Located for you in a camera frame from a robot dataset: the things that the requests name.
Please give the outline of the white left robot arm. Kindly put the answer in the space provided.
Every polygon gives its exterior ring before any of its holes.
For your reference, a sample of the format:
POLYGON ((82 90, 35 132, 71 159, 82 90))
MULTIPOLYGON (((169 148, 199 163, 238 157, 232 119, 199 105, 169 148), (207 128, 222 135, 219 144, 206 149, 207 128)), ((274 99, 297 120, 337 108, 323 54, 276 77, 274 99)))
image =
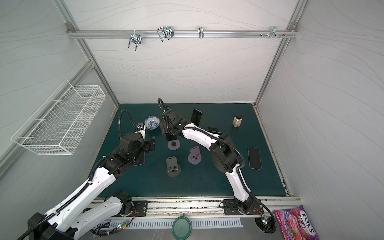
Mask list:
POLYGON ((156 139, 146 141, 142 131, 121 137, 119 146, 100 160, 83 184, 45 214, 34 214, 28 220, 28 230, 19 238, 78 240, 108 218, 128 215, 132 198, 123 191, 93 209, 85 211, 85 208, 127 170, 143 164, 145 154, 154 151, 155 144, 156 139))

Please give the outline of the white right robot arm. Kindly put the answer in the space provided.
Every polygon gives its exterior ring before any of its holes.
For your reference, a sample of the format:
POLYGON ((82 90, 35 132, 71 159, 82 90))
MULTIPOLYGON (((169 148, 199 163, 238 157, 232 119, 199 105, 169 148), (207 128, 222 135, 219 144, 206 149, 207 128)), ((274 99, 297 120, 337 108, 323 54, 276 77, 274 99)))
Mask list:
POLYGON ((165 134, 180 136, 194 141, 208 149, 214 166, 224 173, 233 189, 238 211, 247 215, 256 198, 247 186, 241 168, 245 165, 244 157, 234 146, 228 135, 216 135, 197 127, 194 123, 182 119, 166 106, 160 107, 164 121, 165 134))

